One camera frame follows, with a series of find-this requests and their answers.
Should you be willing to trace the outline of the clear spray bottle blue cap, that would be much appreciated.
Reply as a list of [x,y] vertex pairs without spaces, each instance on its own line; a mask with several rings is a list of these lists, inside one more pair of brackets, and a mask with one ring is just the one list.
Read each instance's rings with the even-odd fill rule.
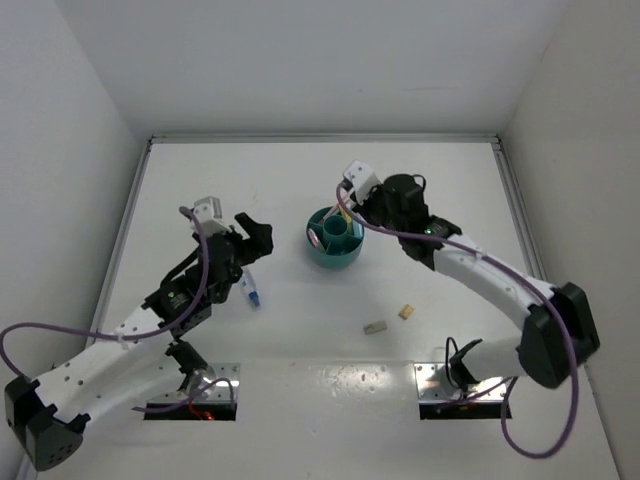
[[242,270],[239,284],[251,307],[258,310],[261,307],[260,295],[255,279],[248,268]]

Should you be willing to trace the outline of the yellow highlighter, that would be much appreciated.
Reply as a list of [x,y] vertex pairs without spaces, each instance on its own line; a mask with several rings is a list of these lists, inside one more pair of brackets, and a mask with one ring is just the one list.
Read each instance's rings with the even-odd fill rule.
[[351,223],[351,227],[352,227],[352,235],[355,238],[362,239],[364,237],[364,229],[360,223],[353,221]]

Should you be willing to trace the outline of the pink thin pen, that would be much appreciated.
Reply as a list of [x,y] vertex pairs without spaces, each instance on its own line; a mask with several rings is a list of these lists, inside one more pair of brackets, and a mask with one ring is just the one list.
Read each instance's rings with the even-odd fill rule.
[[336,214],[337,209],[330,209],[319,221],[320,224],[323,224],[329,217]]

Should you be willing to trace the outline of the pink highlighter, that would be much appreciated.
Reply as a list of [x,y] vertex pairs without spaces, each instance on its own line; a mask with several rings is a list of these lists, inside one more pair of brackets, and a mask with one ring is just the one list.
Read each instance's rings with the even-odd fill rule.
[[315,249],[319,251],[323,251],[325,249],[322,241],[320,240],[319,236],[316,234],[316,232],[313,229],[309,229],[307,231],[307,235],[309,237],[311,244],[314,246]]

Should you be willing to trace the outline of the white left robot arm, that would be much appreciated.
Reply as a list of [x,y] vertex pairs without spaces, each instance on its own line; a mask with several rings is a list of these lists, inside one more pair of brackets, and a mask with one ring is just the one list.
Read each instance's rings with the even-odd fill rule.
[[138,400],[166,385],[184,386],[206,361],[183,336],[224,303],[245,266],[273,251],[273,228],[239,213],[228,226],[220,216],[181,208],[197,247],[161,280],[110,333],[54,326],[94,344],[37,377],[1,356],[15,377],[4,388],[8,426],[38,472],[51,470],[82,445],[87,429],[120,407],[141,411]]

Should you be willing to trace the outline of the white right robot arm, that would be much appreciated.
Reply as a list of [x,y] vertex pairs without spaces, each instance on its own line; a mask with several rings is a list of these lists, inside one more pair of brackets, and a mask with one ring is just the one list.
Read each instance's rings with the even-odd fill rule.
[[600,347],[586,293],[524,275],[484,254],[450,221],[430,213],[421,175],[396,174],[380,181],[367,167],[343,174],[342,187],[367,228],[397,237],[411,259],[452,278],[505,314],[518,338],[476,339],[448,362],[451,382],[466,391],[498,374],[527,376],[555,389]]

